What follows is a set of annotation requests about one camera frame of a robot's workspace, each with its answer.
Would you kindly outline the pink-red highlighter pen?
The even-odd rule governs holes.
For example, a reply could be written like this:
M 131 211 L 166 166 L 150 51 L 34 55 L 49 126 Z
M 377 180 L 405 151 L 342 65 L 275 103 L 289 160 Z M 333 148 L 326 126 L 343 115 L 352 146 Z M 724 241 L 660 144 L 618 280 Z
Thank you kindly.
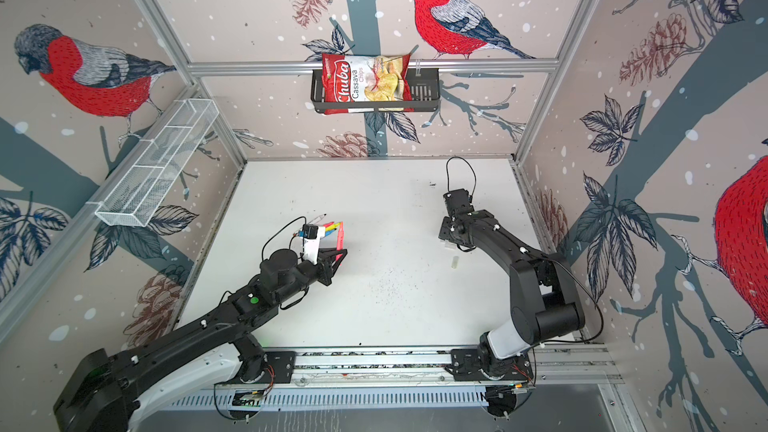
M 337 254 L 337 256 L 336 256 L 336 262 L 338 262 L 340 264 L 341 261 L 343 260 L 343 253 L 341 251 L 344 249 L 344 223 L 343 222 L 338 222 L 337 225 L 338 225 L 338 227 L 337 227 L 337 230 L 336 230 L 336 232 L 337 232 L 336 248 L 337 248 L 337 251 L 339 251 L 340 253 Z

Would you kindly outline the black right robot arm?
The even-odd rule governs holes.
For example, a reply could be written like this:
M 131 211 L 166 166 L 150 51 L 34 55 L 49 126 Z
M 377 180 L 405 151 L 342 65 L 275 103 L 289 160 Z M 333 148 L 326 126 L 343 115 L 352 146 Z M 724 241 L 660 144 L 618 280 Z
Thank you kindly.
M 546 254 L 501 226 L 493 214 L 477 210 L 465 189 L 443 195 L 446 216 L 438 238 L 462 252 L 479 250 L 508 276 L 509 318 L 480 336 L 480 370 L 501 378 L 531 348 L 576 332 L 585 325 L 578 281 L 558 254 Z

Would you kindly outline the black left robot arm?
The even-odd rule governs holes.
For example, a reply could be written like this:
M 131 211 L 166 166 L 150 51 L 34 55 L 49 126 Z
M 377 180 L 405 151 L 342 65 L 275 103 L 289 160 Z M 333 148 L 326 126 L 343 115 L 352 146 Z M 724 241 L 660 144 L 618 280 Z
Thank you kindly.
M 85 356 L 53 406 L 62 431 L 128 431 L 169 403 L 208 385 L 264 382 L 281 367 L 269 363 L 254 331 L 297 305 L 312 284 L 331 284 L 347 249 L 322 248 L 314 260 L 279 249 L 260 271 L 215 308 L 135 348 Z

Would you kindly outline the white marker pen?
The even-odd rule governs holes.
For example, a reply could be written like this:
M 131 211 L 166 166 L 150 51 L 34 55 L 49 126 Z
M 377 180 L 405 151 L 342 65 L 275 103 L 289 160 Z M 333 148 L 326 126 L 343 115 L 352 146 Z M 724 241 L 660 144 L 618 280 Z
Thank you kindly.
M 326 217 L 327 217 L 327 215 L 325 213 L 319 214 L 318 216 L 316 216 L 313 219 L 309 220 L 307 222 L 307 224 L 308 225 L 321 226 L 323 224 L 326 224 Z

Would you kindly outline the red cassava chips bag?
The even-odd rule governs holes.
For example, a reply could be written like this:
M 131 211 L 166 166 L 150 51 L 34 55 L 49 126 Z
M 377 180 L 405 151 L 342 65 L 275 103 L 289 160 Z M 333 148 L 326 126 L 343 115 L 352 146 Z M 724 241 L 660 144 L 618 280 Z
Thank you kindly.
M 407 81 L 411 55 L 357 56 L 323 54 L 321 82 L 323 103 L 342 106 L 317 108 L 324 115 L 353 112 L 350 106 L 363 102 L 412 100 Z

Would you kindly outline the aluminium mounting rail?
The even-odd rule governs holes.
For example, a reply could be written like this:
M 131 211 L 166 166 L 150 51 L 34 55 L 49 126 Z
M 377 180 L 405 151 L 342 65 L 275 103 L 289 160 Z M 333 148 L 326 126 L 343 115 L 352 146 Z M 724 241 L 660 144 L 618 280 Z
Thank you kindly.
M 603 345 L 549 344 L 502 375 L 483 371 L 472 346 L 268 347 L 279 388 L 419 387 L 624 382 Z

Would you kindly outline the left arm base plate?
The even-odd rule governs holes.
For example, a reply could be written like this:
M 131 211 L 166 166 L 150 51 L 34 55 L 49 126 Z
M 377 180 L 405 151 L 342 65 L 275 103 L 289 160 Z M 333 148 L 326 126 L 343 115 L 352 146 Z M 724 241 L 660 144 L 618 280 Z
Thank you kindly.
M 266 351 L 256 358 L 245 359 L 228 384 L 289 384 L 297 354 L 295 351 Z

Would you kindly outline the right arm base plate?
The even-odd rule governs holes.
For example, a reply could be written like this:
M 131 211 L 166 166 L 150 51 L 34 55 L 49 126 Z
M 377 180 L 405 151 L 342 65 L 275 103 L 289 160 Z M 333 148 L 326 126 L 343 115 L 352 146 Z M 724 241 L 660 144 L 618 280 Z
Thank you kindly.
M 530 382 L 534 378 L 532 363 L 527 355 L 496 359 L 490 352 L 479 352 L 471 348 L 452 349 L 449 364 L 445 370 L 459 382 L 504 380 Z

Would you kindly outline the white mesh wall tray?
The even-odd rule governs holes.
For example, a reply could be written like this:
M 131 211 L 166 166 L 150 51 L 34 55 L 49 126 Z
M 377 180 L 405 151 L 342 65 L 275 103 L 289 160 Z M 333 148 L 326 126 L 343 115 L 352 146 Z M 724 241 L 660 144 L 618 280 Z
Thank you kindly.
M 143 141 L 138 158 L 99 203 L 96 217 L 108 226 L 148 226 L 218 115 L 210 99 L 175 101 L 160 130 Z

